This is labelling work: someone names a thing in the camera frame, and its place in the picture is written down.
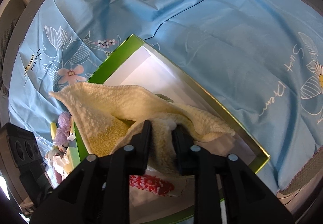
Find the purple mesh scrunchie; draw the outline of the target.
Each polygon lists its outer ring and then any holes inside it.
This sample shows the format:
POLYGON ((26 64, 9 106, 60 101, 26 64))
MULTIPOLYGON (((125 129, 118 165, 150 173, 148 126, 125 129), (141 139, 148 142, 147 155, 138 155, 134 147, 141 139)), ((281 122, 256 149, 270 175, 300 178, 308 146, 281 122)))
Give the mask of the purple mesh scrunchie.
POLYGON ((62 112, 59 115, 57 122, 50 123, 53 144, 56 146, 68 147, 70 142, 69 137, 73 135, 71 129, 72 116, 69 112, 62 112))

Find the cream yellow terry towel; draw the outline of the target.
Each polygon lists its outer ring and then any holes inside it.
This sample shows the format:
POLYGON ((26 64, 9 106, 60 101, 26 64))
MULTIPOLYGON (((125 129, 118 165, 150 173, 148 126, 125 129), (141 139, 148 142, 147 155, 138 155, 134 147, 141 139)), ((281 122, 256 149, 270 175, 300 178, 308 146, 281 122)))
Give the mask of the cream yellow terry towel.
POLYGON ((179 177, 171 132, 183 126, 194 141, 211 142, 235 131, 221 118, 193 106, 166 101, 136 86, 105 86, 79 82, 50 92, 71 114, 89 153, 113 154, 141 132, 146 120, 152 125, 152 151, 148 165, 158 172, 179 177))

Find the green box lid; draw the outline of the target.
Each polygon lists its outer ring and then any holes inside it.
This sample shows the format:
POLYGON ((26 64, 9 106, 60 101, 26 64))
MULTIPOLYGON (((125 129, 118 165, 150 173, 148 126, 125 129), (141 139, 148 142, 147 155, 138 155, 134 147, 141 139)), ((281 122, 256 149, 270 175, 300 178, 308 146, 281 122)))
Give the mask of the green box lid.
POLYGON ((74 130, 74 126, 72 126, 71 129, 71 133, 73 135, 71 135, 69 137, 70 142, 69 142, 69 146, 66 147, 67 151, 65 153, 65 155, 68 157, 69 159, 69 163, 70 163, 70 170, 69 170, 69 174, 74 170, 74 168, 80 163, 80 158, 79 158, 79 154, 78 154, 78 149, 76 147, 76 134, 75 134, 75 130, 74 130))

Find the small white tissue pack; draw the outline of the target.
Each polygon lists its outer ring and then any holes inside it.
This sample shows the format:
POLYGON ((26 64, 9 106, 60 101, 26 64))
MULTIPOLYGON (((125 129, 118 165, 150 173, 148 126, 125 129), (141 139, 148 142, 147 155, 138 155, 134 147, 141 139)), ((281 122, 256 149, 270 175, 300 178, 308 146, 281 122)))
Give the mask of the small white tissue pack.
POLYGON ((67 149, 62 146, 52 146, 44 156, 48 165, 53 169, 56 182, 60 184, 69 175, 69 159, 65 155, 67 149))

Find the red and white cloth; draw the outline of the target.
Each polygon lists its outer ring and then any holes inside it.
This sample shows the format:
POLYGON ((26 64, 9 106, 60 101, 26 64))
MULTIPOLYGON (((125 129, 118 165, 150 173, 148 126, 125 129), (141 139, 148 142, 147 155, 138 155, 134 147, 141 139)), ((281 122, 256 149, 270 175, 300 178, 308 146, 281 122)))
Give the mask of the red and white cloth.
POLYGON ((175 190, 175 186, 171 182, 150 175, 130 175, 129 185, 162 197, 175 190))

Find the green cardboard box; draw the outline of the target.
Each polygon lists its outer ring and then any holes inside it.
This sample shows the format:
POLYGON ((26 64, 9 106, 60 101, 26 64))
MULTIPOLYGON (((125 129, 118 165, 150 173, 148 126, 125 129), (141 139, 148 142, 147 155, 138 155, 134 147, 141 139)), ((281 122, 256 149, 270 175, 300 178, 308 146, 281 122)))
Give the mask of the green cardboard box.
MULTIPOLYGON (((150 46, 132 35, 95 70, 88 82, 106 86, 138 85, 175 103, 194 106, 221 117, 235 135, 223 135, 202 147, 211 153, 236 154, 254 173, 269 161, 270 155, 222 104, 177 65, 164 57, 156 45, 150 46)), ((130 188, 131 223, 180 223, 194 213, 194 180, 168 178, 175 186, 170 197, 130 188)))

